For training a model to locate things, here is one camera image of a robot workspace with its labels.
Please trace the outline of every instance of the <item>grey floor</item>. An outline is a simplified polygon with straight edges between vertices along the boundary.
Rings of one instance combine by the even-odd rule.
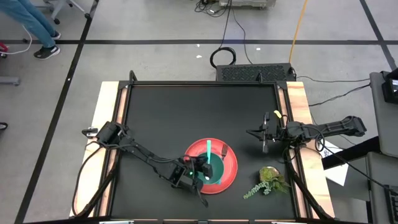
[[[92,0],[76,0],[90,11]],[[250,40],[292,40],[304,0],[278,0],[273,9],[260,11],[236,8],[236,18]],[[385,40],[398,40],[396,0],[366,1]],[[103,81],[126,80],[134,70],[139,80],[214,80],[209,64],[219,44],[201,40],[220,40],[226,14],[212,18],[195,13],[190,0],[99,0],[87,40],[198,40],[191,44],[85,44],[77,63],[65,104],[54,132],[42,173],[26,214],[25,222],[67,218],[78,168],[86,139],[80,131],[91,124],[96,99]],[[86,19],[74,8],[65,7],[56,28],[62,40],[79,40]],[[27,38],[23,28],[0,14],[0,40],[15,42]],[[226,39],[243,39],[242,30],[229,18]],[[298,35],[300,40],[377,40],[359,0],[309,1]],[[9,45],[10,51],[26,47]],[[242,45],[230,45],[237,53],[237,64],[247,64]],[[13,223],[32,175],[44,137],[70,70],[77,45],[60,45],[60,55],[38,61],[34,44],[24,54],[0,60],[0,75],[21,77],[19,86],[0,85],[0,121],[10,127],[0,134],[0,217]],[[398,45],[388,46],[398,60]],[[253,63],[287,62],[289,44],[248,44]],[[216,64],[227,64],[229,54],[219,53]],[[369,73],[391,70],[380,45],[296,45],[292,65],[298,75],[320,80],[368,78]],[[363,83],[314,83],[301,79],[309,103],[345,93]],[[377,135],[370,88],[354,92],[311,111],[318,123],[348,115],[363,119],[368,132],[355,143]],[[341,137],[328,139],[339,147],[350,147]],[[363,198],[348,199],[330,184],[336,216],[342,220],[366,221]]]

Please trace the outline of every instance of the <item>succulent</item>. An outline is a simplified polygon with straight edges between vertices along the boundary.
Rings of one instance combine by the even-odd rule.
[[[285,182],[284,176],[280,175],[272,167],[263,167],[260,170],[260,184],[256,184],[246,195],[243,196],[247,199],[253,196],[261,188],[264,188],[263,194],[267,195],[272,189],[277,191],[287,193],[287,188],[290,187],[288,183]]]

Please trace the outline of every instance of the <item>green object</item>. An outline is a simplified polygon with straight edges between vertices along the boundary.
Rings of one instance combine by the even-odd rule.
[[[207,140],[207,164],[210,164],[211,140]]]
[[[202,172],[198,172],[198,178],[203,181],[204,184],[215,184],[221,180],[221,177],[224,174],[224,162],[223,160],[216,154],[211,153],[211,167],[213,168],[213,177],[210,180],[206,180],[205,176]]]
[[[260,170],[260,184],[254,186],[246,195],[243,196],[247,199],[258,192],[261,188],[265,188],[263,191],[264,195],[275,189],[279,192],[287,193],[287,188],[290,187],[288,183],[285,182],[284,176],[280,175],[273,167],[263,167]]]

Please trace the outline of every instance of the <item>white paper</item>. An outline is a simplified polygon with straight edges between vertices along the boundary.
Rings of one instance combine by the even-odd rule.
[[[337,153],[340,152],[342,149],[339,149],[337,146],[333,145],[332,143],[325,141],[325,146],[330,149],[330,151]],[[333,156],[331,152],[329,152],[327,149],[324,149],[321,152],[322,158],[326,156]],[[326,178],[329,180],[332,180],[333,182],[336,182],[337,184],[340,184],[341,186],[344,186],[344,183],[346,181],[346,176],[347,176],[347,171],[348,171],[348,165],[343,164],[341,166],[336,166],[330,169],[325,170]]]

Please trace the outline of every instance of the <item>person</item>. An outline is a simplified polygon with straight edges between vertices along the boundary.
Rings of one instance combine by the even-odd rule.
[[[43,44],[34,53],[34,57],[45,60],[60,53],[61,49],[55,45],[54,40],[58,40],[61,33],[52,27],[43,13],[29,0],[0,0],[0,11],[24,25]]]

